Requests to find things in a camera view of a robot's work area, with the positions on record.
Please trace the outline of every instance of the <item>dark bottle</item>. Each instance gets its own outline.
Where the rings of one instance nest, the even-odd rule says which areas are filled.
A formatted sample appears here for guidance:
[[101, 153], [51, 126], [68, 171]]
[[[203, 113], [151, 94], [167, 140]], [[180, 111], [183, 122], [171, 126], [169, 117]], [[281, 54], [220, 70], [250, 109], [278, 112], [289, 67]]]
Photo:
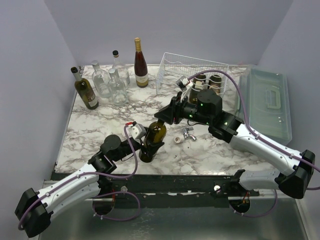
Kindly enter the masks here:
[[96, 109], [99, 106], [98, 99], [89, 83], [85, 78], [82, 78], [78, 69], [74, 66], [71, 72], [75, 78], [74, 87], [88, 109]]
[[159, 119], [150, 124], [143, 141], [143, 148], [139, 152], [142, 162], [150, 163], [155, 158], [158, 150], [155, 145], [162, 142], [166, 133], [167, 128], [164, 121]]
[[144, 54], [141, 50], [141, 40], [139, 37], [134, 39], [135, 44], [135, 57], [134, 57], [134, 74], [135, 81], [138, 87], [145, 88], [148, 86], [149, 78], [148, 78], [148, 68], [146, 64], [146, 60]]
[[213, 90], [217, 95], [220, 94], [220, 89], [222, 85], [222, 76], [214, 74], [210, 77], [208, 89]]
[[200, 92], [203, 89], [203, 86], [201, 86], [201, 85], [202, 85], [202, 83], [205, 82], [205, 79], [206, 79], [206, 75], [204, 73], [200, 74], [192, 79], [194, 85], [192, 86], [192, 88], [190, 90], [189, 99], [188, 99], [189, 103], [197, 104], [197, 102], [198, 102], [197, 95], [198, 95], [198, 92]]

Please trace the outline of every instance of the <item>wall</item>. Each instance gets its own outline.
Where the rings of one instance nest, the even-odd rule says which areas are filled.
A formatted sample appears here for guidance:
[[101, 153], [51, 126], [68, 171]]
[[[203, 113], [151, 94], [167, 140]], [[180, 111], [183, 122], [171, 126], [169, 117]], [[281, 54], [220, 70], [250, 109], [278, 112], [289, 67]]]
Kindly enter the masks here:
[[79, 65], [134, 62], [141, 37], [149, 64], [164, 52], [257, 64], [292, 0], [44, 0]]
[[[294, 0], [259, 65], [287, 73], [293, 139], [290, 147], [315, 153], [320, 166], [320, 1]], [[315, 172], [311, 186], [319, 186]], [[307, 192], [306, 204], [315, 226], [320, 226], [320, 191]]]
[[43, 0], [2, 1], [0, 22], [0, 238], [20, 240], [14, 211], [53, 170], [76, 62]]

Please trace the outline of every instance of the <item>dish rack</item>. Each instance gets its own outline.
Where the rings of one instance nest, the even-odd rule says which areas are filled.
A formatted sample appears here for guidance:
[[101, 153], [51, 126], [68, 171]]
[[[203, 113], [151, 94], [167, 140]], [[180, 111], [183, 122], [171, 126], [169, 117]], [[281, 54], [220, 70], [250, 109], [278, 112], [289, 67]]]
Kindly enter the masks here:
[[[161, 60], [160, 68], [155, 80], [155, 89], [157, 95], [175, 95], [181, 89], [176, 84], [176, 81], [182, 77], [190, 77], [196, 73], [204, 70], [216, 69], [224, 72], [228, 72], [229, 65], [225, 63], [208, 61], [198, 59], [194, 57], [177, 55], [169, 52], [165, 52]], [[210, 79], [212, 74], [222, 77], [221, 82], [214, 82]], [[209, 81], [220, 84], [219, 95], [223, 97], [226, 91], [227, 77], [218, 72], [208, 72], [205, 74], [204, 86], [209, 86]]]

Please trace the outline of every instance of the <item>bottle in rack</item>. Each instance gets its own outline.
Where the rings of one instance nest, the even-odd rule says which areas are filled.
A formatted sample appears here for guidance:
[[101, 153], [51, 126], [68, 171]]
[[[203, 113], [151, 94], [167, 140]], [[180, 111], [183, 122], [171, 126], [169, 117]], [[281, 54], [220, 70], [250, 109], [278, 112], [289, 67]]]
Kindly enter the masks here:
[[112, 102], [116, 106], [124, 105], [128, 101], [125, 83], [119, 79], [118, 71], [114, 68], [109, 70], [110, 81], [108, 83]]
[[91, 64], [94, 69], [92, 81], [99, 96], [105, 99], [111, 97], [111, 93], [108, 88], [108, 83], [110, 81], [109, 74], [100, 68], [97, 60], [93, 60]]
[[210, 81], [209, 81], [210, 86], [208, 87], [208, 89], [213, 90], [216, 94], [220, 94], [221, 84], [222, 84], [222, 77], [218, 74], [213, 74], [210, 77]]
[[158, 121], [150, 124], [143, 141], [144, 148], [139, 152], [141, 161], [150, 163], [155, 158], [157, 151], [153, 150], [153, 145], [161, 143], [166, 133], [167, 128], [164, 121], [158, 119]]
[[138, 87], [145, 88], [148, 86], [148, 68], [145, 57], [141, 50], [141, 40], [139, 37], [134, 39], [135, 43], [135, 57], [134, 57], [134, 73], [135, 81]]
[[74, 66], [71, 72], [75, 78], [74, 87], [88, 109], [96, 109], [99, 106], [98, 99], [89, 83], [85, 78], [82, 78], [78, 69]]
[[189, 103], [197, 104], [198, 92], [200, 92], [203, 89], [202, 85], [203, 85], [203, 82], [205, 79], [206, 79], [205, 74], [200, 74], [192, 79], [192, 82], [194, 83], [194, 85], [192, 86], [192, 88], [190, 90], [190, 94], [189, 94], [189, 98], [188, 98]]
[[124, 63], [120, 61], [119, 52], [117, 50], [114, 50], [112, 54], [114, 57], [114, 64], [112, 65], [112, 68], [118, 71], [120, 80], [122, 80], [124, 82], [125, 87], [128, 88], [130, 85], [128, 68]]

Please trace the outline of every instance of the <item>gray floor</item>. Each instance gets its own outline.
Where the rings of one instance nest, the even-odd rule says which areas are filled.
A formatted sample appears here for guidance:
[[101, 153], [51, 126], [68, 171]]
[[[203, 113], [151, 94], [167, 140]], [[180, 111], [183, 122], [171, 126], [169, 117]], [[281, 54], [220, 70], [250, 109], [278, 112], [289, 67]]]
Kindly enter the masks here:
[[[249, 213], [262, 213], [273, 199], [254, 199]], [[124, 217], [134, 209], [115, 209]], [[245, 218], [228, 208], [143, 209], [128, 222], [93, 217], [84, 201], [55, 219], [40, 240], [306, 240], [296, 201], [279, 199], [276, 210], [262, 218]]]

